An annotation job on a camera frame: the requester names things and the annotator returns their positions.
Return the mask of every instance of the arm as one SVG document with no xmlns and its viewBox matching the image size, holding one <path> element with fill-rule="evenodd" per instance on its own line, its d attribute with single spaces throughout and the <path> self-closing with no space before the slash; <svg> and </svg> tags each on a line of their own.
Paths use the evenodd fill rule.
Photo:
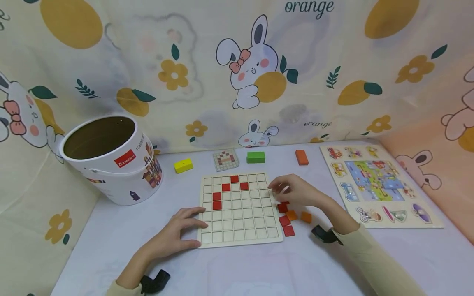
<svg viewBox="0 0 474 296">
<path fill-rule="evenodd" d="M 422 296 L 418 284 L 335 200 L 296 175 L 277 177 L 268 188 L 278 201 L 320 208 L 333 224 L 334 233 L 360 268 L 377 295 Z"/>
<path fill-rule="evenodd" d="M 181 230 L 193 226 L 206 228 L 206 223 L 190 218 L 205 210 L 203 207 L 180 209 L 173 215 L 168 224 L 133 255 L 118 279 L 110 286 L 106 296 L 141 295 L 140 280 L 151 261 L 179 251 L 199 248 L 201 243 L 197 240 L 182 241 Z"/>
</svg>

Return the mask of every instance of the yellow flower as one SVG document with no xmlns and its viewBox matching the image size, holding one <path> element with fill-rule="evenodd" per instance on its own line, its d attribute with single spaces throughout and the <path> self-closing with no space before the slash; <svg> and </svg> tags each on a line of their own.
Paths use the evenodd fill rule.
<svg viewBox="0 0 474 296">
<path fill-rule="evenodd" d="M 162 72 L 158 73 L 158 78 L 166 82 L 166 88 L 176 90 L 178 85 L 181 87 L 188 86 L 188 68 L 183 64 L 175 64 L 172 60 L 164 60 L 161 63 Z"/>
<path fill-rule="evenodd" d="M 420 82 L 423 75 L 430 73 L 435 69 L 435 64 L 427 62 L 425 55 L 415 56 L 406 66 L 403 66 L 398 72 L 398 78 L 395 83 L 401 83 L 408 80 L 411 83 Z"/>
<path fill-rule="evenodd" d="M 55 244 L 63 238 L 73 225 L 73 220 L 69 218 L 69 210 L 65 209 L 61 215 L 56 214 L 52 216 L 51 219 L 49 219 L 49 225 L 51 228 L 46 233 L 45 240 L 51 240 L 51 243 Z"/>
<path fill-rule="evenodd" d="M 376 118 L 372 121 L 372 124 L 367 127 L 367 131 L 372 131 L 374 133 L 381 133 L 383 130 L 389 130 L 392 126 L 389 124 L 390 116 L 384 115 L 382 117 Z"/>
<path fill-rule="evenodd" d="M 188 136 L 196 136 L 199 138 L 204 136 L 204 132 L 207 131 L 207 126 L 203 126 L 201 121 L 196 120 L 192 123 L 192 125 L 187 125 L 186 129 L 186 134 Z"/>
<path fill-rule="evenodd" d="M 310 143 L 322 143 L 322 142 L 324 142 L 324 140 L 321 140 L 319 138 L 312 138 L 310 141 Z"/>
</svg>

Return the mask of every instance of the wooden grid board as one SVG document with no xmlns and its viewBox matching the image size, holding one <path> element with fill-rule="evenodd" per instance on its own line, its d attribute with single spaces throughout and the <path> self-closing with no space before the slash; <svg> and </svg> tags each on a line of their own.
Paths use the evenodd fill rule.
<svg viewBox="0 0 474 296">
<path fill-rule="evenodd" d="M 443 228 L 421 189 L 381 145 L 320 149 L 347 212 L 366 228 Z"/>
<path fill-rule="evenodd" d="M 283 231 L 265 173 L 204 176 L 198 230 L 200 249 L 282 242 Z"/>
</svg>

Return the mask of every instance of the white tabletop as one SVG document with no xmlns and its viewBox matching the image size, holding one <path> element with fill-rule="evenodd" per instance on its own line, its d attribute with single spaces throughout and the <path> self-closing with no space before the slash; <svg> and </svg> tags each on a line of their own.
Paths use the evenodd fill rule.
<svg viewBox="0 0 474 296">
<path fill-rule="evenodd" d="M 320 145 L 236 149 L 240 166 L 222 173 L 266 171 L 270 179 L 294 173 L 343 205 Z M 306 151 L 309 166 L 298 165 L 297 149 Z M 247 164 L 249 151 L 265 151 L 265 163 Z M 104 295 L 133 253 L 178 209 L 199 205 L 202 176 L 216 174 L 212 153 L 160 155 L 163 183 L 140 204 L 117 206 L 105 197 L 99 199 L 52 295 Z M 175 174 L 173 163 L 187 157 L 194 169 Z M 445 229 L 369 231 L 428 295 L 472 295 L 474 247 L 427 196 L 424 198 L 443 220 Z M 343 246 L 323 244 L 314 238 L 312 227 L 321 224 L 327 229 L 330 223 L 320 210 L 308 210 L 316 216 L 312 225 L 293 221 L 296 235 L 283 242 L 187 251 L 157 263 L 148 275 L 154 278 L 160 269 L 171 275 L 160 295 L 373 295 Z M 197 231 L 185 234 L 185 238 L 196 237 Z"/>
</svg>

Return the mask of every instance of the sleeve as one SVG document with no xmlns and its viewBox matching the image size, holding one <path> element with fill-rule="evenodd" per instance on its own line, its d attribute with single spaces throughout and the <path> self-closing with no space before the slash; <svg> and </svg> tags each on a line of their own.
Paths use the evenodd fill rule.
<svg viewBox="0 0 474 296">
<path fill-rule="evenodd" d="M 363 225 L 349 234 L 342 235 L 335 230 L 333 232 L 343 243 L 349 257 L 359 267 L 377 295 L 426 295 L 415 280 L 387 254 Z"/>
<path fill-rule="evenodd" d="M 107 290 L 106 296 L 140 296 L 142 295 L 141 292 L 142 284 L 139 284 L 138 287 L 133 290 L 128 290 L 117 285 L 116 281 L 113 281 L 112 285 L 110 285 L 110 288 Z"/>
</svg>

